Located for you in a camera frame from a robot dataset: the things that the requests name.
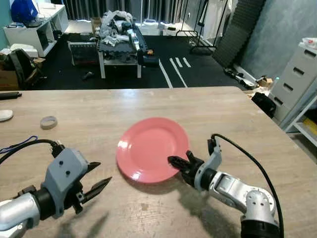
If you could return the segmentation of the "pink round plate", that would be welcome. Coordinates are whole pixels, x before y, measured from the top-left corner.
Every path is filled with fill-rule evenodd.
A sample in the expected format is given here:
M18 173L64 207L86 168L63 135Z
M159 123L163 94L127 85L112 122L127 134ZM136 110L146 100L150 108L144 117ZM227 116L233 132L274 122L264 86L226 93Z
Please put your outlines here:
M169 156L185 157L189 136L176 121L152 117L133 124L120 137L116 161L123 176L137 183L161 183L179 173Z

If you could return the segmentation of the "grey tape roll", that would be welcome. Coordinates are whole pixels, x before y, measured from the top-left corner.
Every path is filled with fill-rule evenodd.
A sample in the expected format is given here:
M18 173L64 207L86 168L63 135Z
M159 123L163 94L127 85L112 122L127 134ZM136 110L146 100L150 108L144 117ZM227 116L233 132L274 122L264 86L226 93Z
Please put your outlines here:
M50 130L57 126L58 120L54 116L46 116L39 121L39 127L42 130Z

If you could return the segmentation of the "yellow flat item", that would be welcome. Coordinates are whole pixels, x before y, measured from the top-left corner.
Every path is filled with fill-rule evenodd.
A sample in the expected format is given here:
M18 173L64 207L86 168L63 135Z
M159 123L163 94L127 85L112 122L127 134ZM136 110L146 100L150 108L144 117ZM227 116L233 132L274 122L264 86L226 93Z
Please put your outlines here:
M303 124L312 134L314 134L314 137L317 137L317 124L315 123L315 121L311 120L308 117L305 117L303 120Z

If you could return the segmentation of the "black bag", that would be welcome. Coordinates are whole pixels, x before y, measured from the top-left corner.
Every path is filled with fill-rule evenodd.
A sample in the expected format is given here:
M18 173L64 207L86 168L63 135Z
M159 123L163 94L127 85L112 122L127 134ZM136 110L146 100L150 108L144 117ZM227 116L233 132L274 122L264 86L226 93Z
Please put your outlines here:
M277 109L276 103L268 97L265 93L256 92L251 98L252 102L256 104L269 118L274 118Z

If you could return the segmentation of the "white round lid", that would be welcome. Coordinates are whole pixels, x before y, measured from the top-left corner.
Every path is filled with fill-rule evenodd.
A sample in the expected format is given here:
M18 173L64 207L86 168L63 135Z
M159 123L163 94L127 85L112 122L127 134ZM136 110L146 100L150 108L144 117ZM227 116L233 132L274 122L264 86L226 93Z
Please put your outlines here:
M4 122L13 118L14 112L12 110L0 110L0 122Z

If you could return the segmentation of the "black metal rack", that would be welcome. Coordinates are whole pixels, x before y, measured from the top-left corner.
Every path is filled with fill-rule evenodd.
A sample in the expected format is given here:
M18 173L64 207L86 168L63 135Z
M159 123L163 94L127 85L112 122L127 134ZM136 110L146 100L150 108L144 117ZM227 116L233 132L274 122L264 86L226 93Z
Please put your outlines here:
M183 0L176 36L190 44L190 53L211 55L222 37L231 0Z

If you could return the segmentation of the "black marker pen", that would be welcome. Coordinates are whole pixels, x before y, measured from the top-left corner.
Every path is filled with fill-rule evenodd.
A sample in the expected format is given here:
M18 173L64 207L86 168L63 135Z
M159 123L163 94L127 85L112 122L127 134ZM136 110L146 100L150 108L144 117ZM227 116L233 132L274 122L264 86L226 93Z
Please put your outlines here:
M19 98L22 97L22 93L21 92L0 92L0 101L2 100L11 100L14 98Z

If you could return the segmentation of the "dark plastic crate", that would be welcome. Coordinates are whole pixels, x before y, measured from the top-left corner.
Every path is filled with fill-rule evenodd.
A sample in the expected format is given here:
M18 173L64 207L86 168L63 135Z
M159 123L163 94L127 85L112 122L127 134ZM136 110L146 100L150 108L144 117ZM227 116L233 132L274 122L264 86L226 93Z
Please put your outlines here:
M73 66L99 64L97 42L68 42L67 45Z

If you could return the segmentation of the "grey drawer cabinet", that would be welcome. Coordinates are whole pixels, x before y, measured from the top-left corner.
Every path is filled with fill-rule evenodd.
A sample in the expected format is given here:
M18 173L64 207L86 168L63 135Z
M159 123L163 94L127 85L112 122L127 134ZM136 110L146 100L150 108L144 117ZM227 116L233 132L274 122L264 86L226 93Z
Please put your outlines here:
M286 128L290 124L306 101L306 94L314 91L311 85L317 76L316 57L314 48L300 42L282 75L274 83L268 97L276 104L272 120L279 127Z

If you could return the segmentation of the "black backpack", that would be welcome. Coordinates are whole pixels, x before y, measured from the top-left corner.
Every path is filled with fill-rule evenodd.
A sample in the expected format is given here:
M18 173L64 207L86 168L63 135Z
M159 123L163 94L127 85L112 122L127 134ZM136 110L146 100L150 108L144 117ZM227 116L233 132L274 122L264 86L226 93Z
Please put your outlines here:
M16 73L18 86L22 89L30 89L46 78L40 66L37 66L23 49L13 50L7 55L4 69Z

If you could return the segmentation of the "workbench with robot parts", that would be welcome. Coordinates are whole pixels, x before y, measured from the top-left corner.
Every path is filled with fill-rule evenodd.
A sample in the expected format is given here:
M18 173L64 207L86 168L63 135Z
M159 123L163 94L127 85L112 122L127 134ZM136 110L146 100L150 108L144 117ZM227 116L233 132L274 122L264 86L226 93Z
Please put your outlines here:
M136 67L136 77L141 78L144 66L159 65L159 58L147 45L133 15L126 11L115 10L104 13L95 34L102 79L106 79L106 66L133 65Z

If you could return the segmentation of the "black acoustic foam panel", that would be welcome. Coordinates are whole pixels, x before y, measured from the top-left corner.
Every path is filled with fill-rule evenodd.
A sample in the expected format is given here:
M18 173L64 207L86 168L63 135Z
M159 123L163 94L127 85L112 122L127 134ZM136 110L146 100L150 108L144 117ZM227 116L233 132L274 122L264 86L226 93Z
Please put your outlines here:
M238 0L228 29L216 45L213 59L223 68L233 65L249 40L266 0Z

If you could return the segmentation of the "white shelf unit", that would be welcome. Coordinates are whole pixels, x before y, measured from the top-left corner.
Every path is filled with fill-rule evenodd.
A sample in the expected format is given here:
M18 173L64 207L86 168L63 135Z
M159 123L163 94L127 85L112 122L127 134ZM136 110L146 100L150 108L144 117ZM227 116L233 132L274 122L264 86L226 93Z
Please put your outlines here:
M4 26L5 36L9 45L22 44L33 46L38 50L39 57L45 57L54 48L57 41L68 27L68 16L63 4L35 1L38 11L35 27Z

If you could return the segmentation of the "blue bag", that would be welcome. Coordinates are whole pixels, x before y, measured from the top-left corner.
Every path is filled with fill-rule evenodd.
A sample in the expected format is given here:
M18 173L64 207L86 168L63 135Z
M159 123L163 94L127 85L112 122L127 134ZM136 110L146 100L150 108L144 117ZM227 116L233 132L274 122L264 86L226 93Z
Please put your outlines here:
M29 23L38 17L38 9L33 0L13 0L10 4L11 20L17 23Z

